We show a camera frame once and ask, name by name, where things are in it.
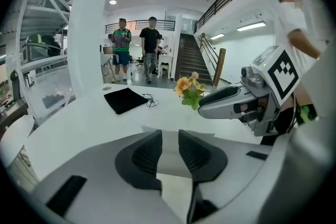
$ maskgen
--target camouflage pants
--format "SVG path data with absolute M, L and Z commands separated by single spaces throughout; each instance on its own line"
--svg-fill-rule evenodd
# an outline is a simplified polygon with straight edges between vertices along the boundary
M 151 80 L 151 73 L 158 65 L 157 60 L 156 53 L 145 54 L 143 57 L 143 65 L 145 68 L 145 76 L 147 81 Z

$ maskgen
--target blue shorts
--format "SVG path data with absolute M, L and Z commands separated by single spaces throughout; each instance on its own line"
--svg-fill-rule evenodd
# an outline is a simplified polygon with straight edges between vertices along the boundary
M 119 56 L 119 60 L 117 61 L 117 58 L 115 55 L 113 55 L 113 64 L 115 66 L 117 65 L 123 65 L 123 66 L 128 66 L 130 63 L 130 54 L 128 51 L 116 51 L 114 52 L 115 55 Z

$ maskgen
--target person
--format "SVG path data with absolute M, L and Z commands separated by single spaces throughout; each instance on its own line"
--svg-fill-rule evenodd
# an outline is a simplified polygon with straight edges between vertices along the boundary
M 132 41 L 132 34 L 129 29 L 126 28 L 126 19 L 119 19 L 119 29 L 115 30 L 113 34 L 109 34 L 109 39 L 112 41 L 112 53 L 113 65 L 115 65 L 116 80 L 119 81 L 120 65 L 123 66 L 124 77 L 123 80 L 127 80 L 127 70 L 129 64 L 129 50 L 130 42 Z
M 159 35 L 159 46 L 158 46 L 158 52 L 157 52 L 157 62 L 159 62 L 159 56 L 161 55 L 161 54 L 163 54 L 162 52 L 163 52 L 163 48 L 162 48 L 162 46 L 161 46 L 161 40 L 162 40 L 162 35 L 160 34 Z M 154 68 L 154 70 L 152 71 L 152 75 L 153 76 L 157 76 L 158 75 L 158 72 L 157 72 L 157 70 L 156 70 L 156 68 Z
M 275 20 L 275 38 L 276 45 L 289 46 L 292 56 L 294 57 L 301 75 L 304 75 L 314 62 L 320 57 L 321 52 L 307 38 L 307 23 L 302 12 L 302 0 L 279 0 L 279 17 Z M 303 120 L 300 111 L 308 110 L 309 117 L 316 117 L 316 111 L 312 105 L 311 99 L 302 84 L 299 84 L 294 90 L 297 104 L 301 106 L 300 110 L 296 111 L 298 123 Z M 261 107 L 267 106 L 267 98 L 259 98 L 258 105 Z M 262 144 L 273 145 L 275 139 L 282 134 L 285 134 L 292 123 L 294 114 L 293 95 L 290 96 L 281 107 L 281 112 L 278 118 L 274 121 L 274 127 L 278 131 L 278 135 L 264 136 Z M 248 110 L 248 104 L 240 106 L 241 111 Z
M 149 18 L 149 27 L 141 30 L 141 47 L 143 55 L 143 65 L 147 84 L 152 83 L 151 73 L 158 65 L 157 52 L 159 48 L 160 33 L 155 29 L 156 18 Z

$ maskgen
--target yellow flower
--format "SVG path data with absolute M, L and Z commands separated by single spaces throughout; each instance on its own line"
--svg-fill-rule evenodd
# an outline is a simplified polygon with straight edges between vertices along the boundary
M 194 79 L 193 82 L 194 82 L 194 86 L 195 86 L 196 89 L 198 89 L 198 90 L 200 90 L 200 91 L 202 91 L 202 92 L 205 92 L 205 87 L 202 87 L 202 86 L 197 82 L 197 80 Z
M 188 78 L 180 78 L 175 87 L 175 92 L 178 96 L 183 96 L 183 91 L 188 89 L 191 86 L 191 82 Z
M 193 73 L 191 74 L 191 77 L 192 77 L 193 79 L 198 79 L 198 73 L 197 73 L 197 72 L 193 72 Z

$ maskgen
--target black t-shirt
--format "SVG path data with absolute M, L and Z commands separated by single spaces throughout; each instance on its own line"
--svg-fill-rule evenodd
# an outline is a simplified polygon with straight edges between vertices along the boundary
M 145 39 L 145 52 L 152 54 L 156 49 L 156 41 L 159 39 L 159 31 L 151 28 L 141 30 L 140 37 Z

